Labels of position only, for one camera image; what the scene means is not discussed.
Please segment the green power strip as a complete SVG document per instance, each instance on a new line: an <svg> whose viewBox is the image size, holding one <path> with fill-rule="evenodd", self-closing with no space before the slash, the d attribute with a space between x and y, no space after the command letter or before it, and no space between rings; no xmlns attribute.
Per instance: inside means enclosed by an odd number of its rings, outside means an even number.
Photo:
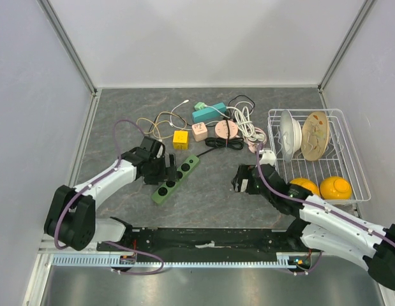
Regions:
<svg viewBox="0 0 395 306"><path fill-rule="evenodd" d="M175 180L168 180L152 194L151 199L158 205L163 204L176 189L186 181L187 177L199 165L200 159L195 156L189 156L177 169Z"/></svg>

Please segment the yellow cube socket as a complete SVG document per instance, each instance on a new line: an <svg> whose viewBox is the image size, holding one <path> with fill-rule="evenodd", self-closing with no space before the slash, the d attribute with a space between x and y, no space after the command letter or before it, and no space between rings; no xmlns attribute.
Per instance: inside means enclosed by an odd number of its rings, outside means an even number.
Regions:
<svg viewBox="0 0 395 306"><path fill-rule="evenodd" d="M174 131L172 145L175 150L188 150L189 134L185 130Z"/></svg>

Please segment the pink round socket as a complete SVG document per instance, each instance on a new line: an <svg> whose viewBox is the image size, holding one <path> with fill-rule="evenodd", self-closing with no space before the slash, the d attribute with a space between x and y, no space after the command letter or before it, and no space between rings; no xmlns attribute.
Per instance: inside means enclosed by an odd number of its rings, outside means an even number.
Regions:
<svg viewBox="0 0 395 306"><path fill-rule="evenodd" d="M222 120L215 125L214 132L218 138L234 139L237 137L239 129L232 120Z"/></svg>

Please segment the white cube adapter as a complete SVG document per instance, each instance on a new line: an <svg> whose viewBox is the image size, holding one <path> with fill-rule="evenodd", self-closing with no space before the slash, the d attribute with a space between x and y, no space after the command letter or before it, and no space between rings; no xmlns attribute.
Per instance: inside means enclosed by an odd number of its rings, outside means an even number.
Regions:
<svg viewBox="0 0 395 306"><path fill-rule="evenodd" d="M235 190L239 193L244 193L247 190L248 179L239 180L236 184Z"/></svg>

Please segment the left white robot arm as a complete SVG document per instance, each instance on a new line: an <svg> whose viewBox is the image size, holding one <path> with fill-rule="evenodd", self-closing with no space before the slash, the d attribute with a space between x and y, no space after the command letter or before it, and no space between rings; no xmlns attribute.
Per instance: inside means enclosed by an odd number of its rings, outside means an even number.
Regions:
<svg viewBox="0 0 395 306"><path fill-rule="evenodd" d="M165 145L148 136L126 152L106 170L88 181L69 187L62 185L54 193L43 227L54 238L58 249L85 249L92 242L111 241L120 251L128 250L133 235L129 224L117 218L99 219L97 209L122 187L142 179L146 185L177 180L175 154L166 154Z"/></svg>

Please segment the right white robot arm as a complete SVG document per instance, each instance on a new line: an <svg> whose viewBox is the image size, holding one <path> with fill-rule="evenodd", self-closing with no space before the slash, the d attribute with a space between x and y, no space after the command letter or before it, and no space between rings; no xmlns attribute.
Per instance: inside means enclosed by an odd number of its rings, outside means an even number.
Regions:
<svg viewBox="0 0 395 306"><path fill-rule="evenodd" d="M285 182L269 164L239 165L232 185L238 193L262 195L279 212L295 218L285 235L289 249L306 246L341 257L395 291L395 224L385 228L349 214L308 189Z"/></svg>

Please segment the light green plug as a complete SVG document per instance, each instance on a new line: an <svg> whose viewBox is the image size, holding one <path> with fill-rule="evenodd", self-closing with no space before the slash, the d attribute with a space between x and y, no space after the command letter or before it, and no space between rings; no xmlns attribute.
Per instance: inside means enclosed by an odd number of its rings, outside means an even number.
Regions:
<svg viewBox="0 0 395 306"><path fill-rule="evenodd" d="M194 109L195 109L196 111L203 110L204 108L205 108L205 103L203 103L203 102L198 102L198 103L194 106Z"/></svg>

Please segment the yellow bowl front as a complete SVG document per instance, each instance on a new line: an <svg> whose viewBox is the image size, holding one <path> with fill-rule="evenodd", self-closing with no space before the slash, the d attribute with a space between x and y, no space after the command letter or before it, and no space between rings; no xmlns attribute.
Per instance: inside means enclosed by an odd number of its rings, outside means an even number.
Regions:
<svg viewBox="0 0 395 306"><path fill-rule="evenodd" d="M311 191L313 194L320 196L320 190L319 187L312 182L311 180L307 179L307 178L294 178L293 180L290 181L291 184L295 184L298 186L301 186L309 191Z"/></svg>

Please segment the yellow bowl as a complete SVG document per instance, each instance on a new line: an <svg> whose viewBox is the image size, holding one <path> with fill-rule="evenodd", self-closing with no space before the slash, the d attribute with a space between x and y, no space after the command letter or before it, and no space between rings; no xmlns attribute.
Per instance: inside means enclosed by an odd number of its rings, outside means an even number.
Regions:
<svg viewBox="0 0 395 306"><path fill-rule="evenodd" d="M350 183L339 176L331 176L323 180L319 190L325 200L348 200L352 196Z"/></svg>
<svg viewBox="0 0 395 306"><path fill-rule="evenodd" d="M319 187L312 182L311 180L307 179L307 178L294 178L293 180L290 181L291 184L295 184L298 186L301 186L309 191L311 191L313 194L320 196L320 190Z"/></svg>

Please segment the pink cube socket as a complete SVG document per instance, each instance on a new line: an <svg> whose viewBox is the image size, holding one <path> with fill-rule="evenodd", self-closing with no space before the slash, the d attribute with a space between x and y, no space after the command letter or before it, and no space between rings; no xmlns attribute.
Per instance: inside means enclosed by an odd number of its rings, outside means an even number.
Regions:
<svg viewBox="0 0 395 306"><path fill-rule="evenodd" d="M203 122L191 126L192 134L196 142L204 141L208 137L208 130Z"/></svg>

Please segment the white bowl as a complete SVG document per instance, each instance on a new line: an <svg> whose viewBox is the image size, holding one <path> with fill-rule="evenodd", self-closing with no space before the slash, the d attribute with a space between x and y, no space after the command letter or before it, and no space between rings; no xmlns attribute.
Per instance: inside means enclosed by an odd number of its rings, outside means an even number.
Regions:
<svg viewBox="0 0 395 306"><path fill-rule="evenodd" d="M294 154L301 148L302 131L301 125L288 110L283 110L281 113L279 131L283 160L289 163Z"/></svg>

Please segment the teal power strip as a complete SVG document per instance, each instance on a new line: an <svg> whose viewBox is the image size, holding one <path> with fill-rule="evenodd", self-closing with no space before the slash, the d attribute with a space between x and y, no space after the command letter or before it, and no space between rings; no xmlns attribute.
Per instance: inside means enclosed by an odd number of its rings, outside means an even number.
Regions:
<svg viewBox="0 0 395 306"><path fill-rule="evenodd" d="M211 119L216 119L225 114L227 108L224 103L217 103L213 106L205 107L201 110L196 110L192 113L193 122L200 123Z"/></svg>

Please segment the yellow bowl right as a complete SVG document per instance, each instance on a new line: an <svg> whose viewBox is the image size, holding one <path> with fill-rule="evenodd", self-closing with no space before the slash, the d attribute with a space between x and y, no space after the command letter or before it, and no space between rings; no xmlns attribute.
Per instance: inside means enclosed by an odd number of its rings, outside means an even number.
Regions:
<svg viewBox="0 0 395 306"><path fill-rule="evenodd" d="M350 183L339 176L331 176L323 180L319 190L325 200L348 200L352 196Z"/></svg>

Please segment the beige patterned plate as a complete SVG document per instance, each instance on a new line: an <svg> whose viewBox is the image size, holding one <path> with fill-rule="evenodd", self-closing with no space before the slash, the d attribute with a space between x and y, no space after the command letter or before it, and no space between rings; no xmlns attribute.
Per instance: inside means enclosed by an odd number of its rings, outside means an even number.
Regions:
<svg viewBox="0 0 395 306"><path fill-rule="evenodd" d="M301 152L305 160L320 159L326 151L329 140L329 121L325 112L312 112L302 127Z"/></svg>

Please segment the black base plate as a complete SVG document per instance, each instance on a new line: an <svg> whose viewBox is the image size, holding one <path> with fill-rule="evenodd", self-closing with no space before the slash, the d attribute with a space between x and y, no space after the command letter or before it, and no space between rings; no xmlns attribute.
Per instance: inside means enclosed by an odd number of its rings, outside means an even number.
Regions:
<svg viewBox="0 0 395 306"><path fill-rule="evenodd" d="M169 260L272 260L276 254L307 254L291 231L243 228L130 228L118 244Z"/></svg>

